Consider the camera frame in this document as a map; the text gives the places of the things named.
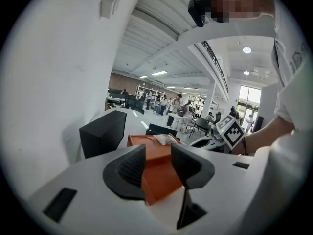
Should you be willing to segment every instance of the ceiling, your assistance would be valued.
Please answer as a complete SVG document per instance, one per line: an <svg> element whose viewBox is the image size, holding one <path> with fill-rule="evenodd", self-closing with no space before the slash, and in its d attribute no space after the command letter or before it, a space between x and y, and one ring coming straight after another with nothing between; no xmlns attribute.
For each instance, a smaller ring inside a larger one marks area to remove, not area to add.
<svg viewBox="0 0 313 235"><path fill-rule="evenodd" d="M277 75L271 62L274 39L261 36L236 36L209 40L216 56L221 56L227 67L227 75L232 79L249 81L262 87L276 82ZM250 47L251 53L243 52ZM259 69L264 69L266 79L259 78Z"/></svg>
<svg viewBox="0 0 313 235"><path fill-rule="evenodd" d="M139 78L147 75L151 83L174 86L176 92L206 94L210 79L203 73L203 64L186 48L174 49L150 60L154 54L176 42L179 35L196 28L187 11L190 0L139 0L126 27L124 37L113 65L113 72ZM253 78L256 87L276 82L270 53L273 39L270 37L239 36L208 41L215 55L223 60L227 76L242 81ZM251 54L242 48L249 46ZM264 67L270 79L260 80L258 72L246 77L243 71L253 71L255 66ZM167 74L151 76L167 71ZM190 91L184 87L196 87ZM216 87L214 96L223 99Z"/></svg>

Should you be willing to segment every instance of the chair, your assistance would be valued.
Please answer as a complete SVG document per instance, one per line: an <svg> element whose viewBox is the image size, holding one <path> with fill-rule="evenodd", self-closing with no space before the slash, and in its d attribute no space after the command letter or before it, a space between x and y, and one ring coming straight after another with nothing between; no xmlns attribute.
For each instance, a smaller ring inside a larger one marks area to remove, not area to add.
<svg viewBox="0 0 313 235"><path fill-rule="evenodd" d="M152 133L153 133L153 135L156 135L156 134L172 134L174 137L176 137L177 131L151 123L151 124L149 124L149 128L146 131L146 135L152 135Z"/></svg>
<svg viewBox="0 0 313 235"><path fill-rule="evenodd" d="M134 100L133 104L131 105L131 109L132 110L136 110L142 114L145 114L145 111L142 109L143 107L143 102L142 101L138 101L138 100Z"/></svg>
<svg viewBox="0 0 313 235"><path fill-rule="evenodd" d="M206 135L210 129L210 126L209 126L209 123L207 122L207 120L200 117L196 120L196 122L194 124L194 128L193 128L192 132L190 133L189 137L191 136L191 134L194 134L196 126L197 126L197 130L204 131Z"/></svg>
<svg viewBox="0 0 313 235"><path fill-rule="evenodd" d="M213 125L216 125L221 120L221 116L222 116L222 114L220 112L217 112L215 114L215 121L214 121Z"/></svg>
<svg viewBox="0 0 313 235"><path fill-rule="evenodd" d="M212 119L212 117L210 116L210 115L208 115L207 117L206 117L206 120L209 122L209 123L213 123L214 124L214 120Z"/></svg>

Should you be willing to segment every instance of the black slot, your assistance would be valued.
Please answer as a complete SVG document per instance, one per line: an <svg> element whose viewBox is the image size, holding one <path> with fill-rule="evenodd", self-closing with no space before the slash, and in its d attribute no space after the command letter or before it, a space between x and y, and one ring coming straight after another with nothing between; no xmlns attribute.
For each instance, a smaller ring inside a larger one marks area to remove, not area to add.
<svg viewBox="0 0 313 235"><path fill-rule="evenodd" d="M242 168L242 169L248 169L249 168L249 165L248 164L245 164L245 163L242 163L242 162L236 162L233 164L233 166L236 166L236 167L239 167L239 168Z"/></svg>
<svg viewBox="0 0 313 235"><path fill-rule="evenodd" d="M43 213L59 223L76 193L77 190L63 188L43 210Z"/></svg>

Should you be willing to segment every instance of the black monitor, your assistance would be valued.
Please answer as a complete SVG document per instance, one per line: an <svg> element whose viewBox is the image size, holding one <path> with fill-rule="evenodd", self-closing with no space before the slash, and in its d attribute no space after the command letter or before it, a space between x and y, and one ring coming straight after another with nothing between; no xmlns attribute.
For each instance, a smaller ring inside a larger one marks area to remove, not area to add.
<svg viewBox="0 0 313 235"><path fill-rule="evenodd" d="M86 159L117 149L124 137L126 115L115 110L79 129Z"/></svg>
<svg viewBox="0 0 313 235"><path fill-rule="evenodd" d="M116 93L116 94L121 94L122 90L121 89L114 89L114 88L109 88L109 93Z"/></svg>

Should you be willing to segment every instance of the black speaker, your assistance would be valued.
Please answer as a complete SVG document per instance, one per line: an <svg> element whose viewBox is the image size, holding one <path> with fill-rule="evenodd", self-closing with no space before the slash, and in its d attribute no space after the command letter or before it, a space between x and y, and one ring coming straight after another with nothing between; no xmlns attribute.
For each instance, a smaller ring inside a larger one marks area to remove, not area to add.
<svg viewBox="0 0 313 235"><path fill-rule="evenodd" d="M261 129L262 123L263 123L263 119L264 119L264 117L261 117L261 116L258 116L256 118L256 121L254 123L254 127L253 127L252 132L256 132L256 131L259 131Z"/></svg>
<svg viewBox="0 0 313 235"><path fill-rule="evenodd" d="M86 159L117 149L124 137L126 115L115 110L79 129Z"/></svg>

